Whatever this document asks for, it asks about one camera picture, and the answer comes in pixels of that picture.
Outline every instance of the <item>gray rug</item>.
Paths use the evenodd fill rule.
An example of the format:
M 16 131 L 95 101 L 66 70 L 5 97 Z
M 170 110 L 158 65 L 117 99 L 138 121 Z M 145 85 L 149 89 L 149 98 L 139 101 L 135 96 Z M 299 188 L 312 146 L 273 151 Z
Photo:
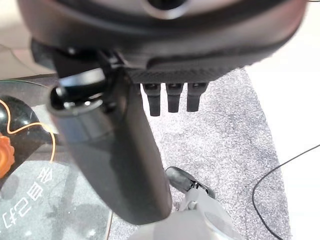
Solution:
M 258 179 L 279 161 L 266 117 L 250 79 L 242 69 L 211 82 L 199 112 L 186 112 L 186 86 L 179 113 L 168 113 L 162 87 L 161 116 L 148 117 L 163 165 L 182 168 L 216 191 L 246 240 L 274 240 L 251 202 Z M 171 189 L 173 208 L 183 195 Z M 271 174 L 256 191 L 256 204 L 272 230 L 291 239 L 287 199 L 281 173 Z M 125 240 L 137 228 L 115 217 L 110 240 Z

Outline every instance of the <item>glass table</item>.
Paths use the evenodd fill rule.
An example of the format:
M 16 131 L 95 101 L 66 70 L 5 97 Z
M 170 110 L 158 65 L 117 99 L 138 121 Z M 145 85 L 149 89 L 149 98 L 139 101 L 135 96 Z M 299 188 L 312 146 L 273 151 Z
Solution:
M 14 149 L 14 163 L 0 178 L 0 240 L 107 240 L 112 212 L 62 146 L 45 109 L 48 92 L 32 82 L 0 81 L 9 130 L 40 121 L 53 129 L 56 145 L 50 162 L 48 129 L 35 125 L 9 134 L 8 111 L 0 103 L 0 147 Z

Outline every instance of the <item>round opening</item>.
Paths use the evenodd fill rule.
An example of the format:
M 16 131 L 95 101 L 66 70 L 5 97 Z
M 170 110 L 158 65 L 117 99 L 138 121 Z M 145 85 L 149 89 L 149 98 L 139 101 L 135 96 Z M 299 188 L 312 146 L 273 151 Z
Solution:
M 147 0 L 156 9 L 167 11 L 180 7 L 187 0 Z

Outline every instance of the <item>orange wire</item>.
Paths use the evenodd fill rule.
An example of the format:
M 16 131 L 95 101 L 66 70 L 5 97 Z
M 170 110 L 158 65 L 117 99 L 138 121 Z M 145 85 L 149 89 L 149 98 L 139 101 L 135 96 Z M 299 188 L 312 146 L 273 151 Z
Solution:
M 54 161 L 55 152 L 56 152 L 56 138 L 55 138 L 55 135 L 54 135 L 54 132 L 52 131 L 52 129 L 47 124 L 45 124 L 43 122 L 33 122 L 33 123 L 30 123 L 30 124 L 25 125 L 23 127 L 20 127 L 17 130 L 11 131 L 10 130 L 10 123 L 11 123 L 10 109 L 9 109 L 8 105 L 4 101 L 2 101 L 1 99 L 0 99 L 0 104 L 2 104 L 4 106 L 4 108 L 6 109 L 6 112 L 8 114 L 8 124 L 6 126 L 6 131 L 8 132 L 8 134 L 16 134 L 16 133 L 18 133 L 24 129 L 27 129 L 29 127 L 32 127 L 32 126 L 42 126 L 47 132 L 50 133 L 51 138 L 52 138 L 52 153 L 51 153 L 50 163 L 52 164 Z

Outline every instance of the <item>white floor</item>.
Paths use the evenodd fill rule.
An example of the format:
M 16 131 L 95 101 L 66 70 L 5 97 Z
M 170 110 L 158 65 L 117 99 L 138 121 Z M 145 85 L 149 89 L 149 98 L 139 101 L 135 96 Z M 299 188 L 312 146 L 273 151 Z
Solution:
M 320 144 L 320 3 L 272 57 L 246 68 L 280 163 Z M 320 239 L 320 147 L 282 168 L 293 240 Z

